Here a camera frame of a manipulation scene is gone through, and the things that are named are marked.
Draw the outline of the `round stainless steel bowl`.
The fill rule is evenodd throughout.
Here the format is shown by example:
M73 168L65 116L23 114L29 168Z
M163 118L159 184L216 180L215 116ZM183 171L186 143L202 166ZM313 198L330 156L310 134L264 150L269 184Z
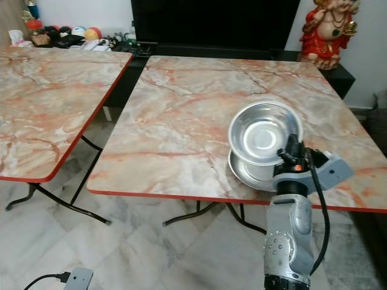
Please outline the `round stainless steel bowl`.
M242 108L232 118L227 133L230 151L254 166L281 163L277 154L287 145L288 136L304 137L301 117L290 106L263 100Z

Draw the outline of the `round stainless steel plate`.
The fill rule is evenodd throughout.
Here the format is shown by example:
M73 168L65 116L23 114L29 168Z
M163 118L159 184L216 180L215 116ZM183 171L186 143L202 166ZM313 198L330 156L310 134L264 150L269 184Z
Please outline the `round stainless steel plate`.
M262 192L277 192L273 185L273 172L278 163L267 166L256 166L244 161L232 149L229 150L229 154L230 171L244 185Z

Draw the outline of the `marble folding table holding dishes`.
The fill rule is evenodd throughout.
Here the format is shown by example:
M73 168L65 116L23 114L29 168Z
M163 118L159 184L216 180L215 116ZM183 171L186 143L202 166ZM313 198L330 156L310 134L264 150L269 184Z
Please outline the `marble folding table holding dishes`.
M340 155L352 177L324 193L329 210L387 214L387 157L309 63L152 56L86 188L97 195L268 205L229 168L229 125L250 104L290 107L307 147Z

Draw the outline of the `red and gold figurine statue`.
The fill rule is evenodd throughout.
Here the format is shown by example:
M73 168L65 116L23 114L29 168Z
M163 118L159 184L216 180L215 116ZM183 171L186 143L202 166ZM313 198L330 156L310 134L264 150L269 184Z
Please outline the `red and gold figurine statue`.
M332 70L339 66L340 51L357 33L353 16L359 12L360 0L312 1L316 7L307 13L302 26L298 61L312 63L320 70Z

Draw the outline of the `marble folding table red edge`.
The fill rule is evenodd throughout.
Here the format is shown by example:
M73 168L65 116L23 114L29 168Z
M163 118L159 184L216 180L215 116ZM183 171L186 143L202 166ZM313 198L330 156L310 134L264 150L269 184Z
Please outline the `marble folding table red edge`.
M131 53L6 47L0 53L1 178L24 182L67 209L102 217L50 193L50 182L99 113Z

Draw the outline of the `black flat screen television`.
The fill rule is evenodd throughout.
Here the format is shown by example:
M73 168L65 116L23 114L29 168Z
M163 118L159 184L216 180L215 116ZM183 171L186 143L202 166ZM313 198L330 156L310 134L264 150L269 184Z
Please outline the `black flat screen television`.
M301 0L132 0L138 40L279 50Z

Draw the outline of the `brown wooden cabinet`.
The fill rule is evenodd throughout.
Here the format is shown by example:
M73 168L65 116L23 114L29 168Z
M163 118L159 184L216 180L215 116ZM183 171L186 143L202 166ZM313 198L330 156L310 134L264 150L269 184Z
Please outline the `brown wooden cabinet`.
M23 39L30 38L30 31L22 18L25 8L27 6L23 0L0 0L0 28L3 46L10 47L13 44L9 30L21 30Z

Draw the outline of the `jar with red lid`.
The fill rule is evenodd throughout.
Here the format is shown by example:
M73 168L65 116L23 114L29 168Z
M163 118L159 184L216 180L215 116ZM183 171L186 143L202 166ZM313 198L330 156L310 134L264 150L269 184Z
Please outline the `jar with red lid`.
M35 47L51 47L51 39L47 36L41 20L30 19L25 22L25 25L30 32L30 40L33 42Z

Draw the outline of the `black plush toy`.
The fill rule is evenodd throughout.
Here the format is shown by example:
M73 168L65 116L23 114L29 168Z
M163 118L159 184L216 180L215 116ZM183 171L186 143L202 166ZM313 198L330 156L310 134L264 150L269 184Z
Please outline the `black plush toy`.
M81 45L85 41L85 37L72 33L72 28L70 27L50 25L50 27L44 27L44 31L50 38L51 47L69 49L69 47Z

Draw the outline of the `blue bottle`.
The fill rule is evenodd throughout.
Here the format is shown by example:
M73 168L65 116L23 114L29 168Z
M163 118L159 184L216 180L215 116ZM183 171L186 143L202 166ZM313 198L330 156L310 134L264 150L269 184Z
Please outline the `blue bottle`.
M25 3L27 3L27 9L31 14L31 17L33 19L40 19L41 14L39 13L39 9L36 3L36 0L25 0Z

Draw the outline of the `orange and yellow ball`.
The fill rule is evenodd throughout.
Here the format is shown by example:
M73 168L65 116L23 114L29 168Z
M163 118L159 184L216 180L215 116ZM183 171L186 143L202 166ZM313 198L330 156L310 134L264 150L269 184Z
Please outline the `orange and yellow ball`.
M102 33L97 27L89 27L83 34L86 40L99 40L102 38Z

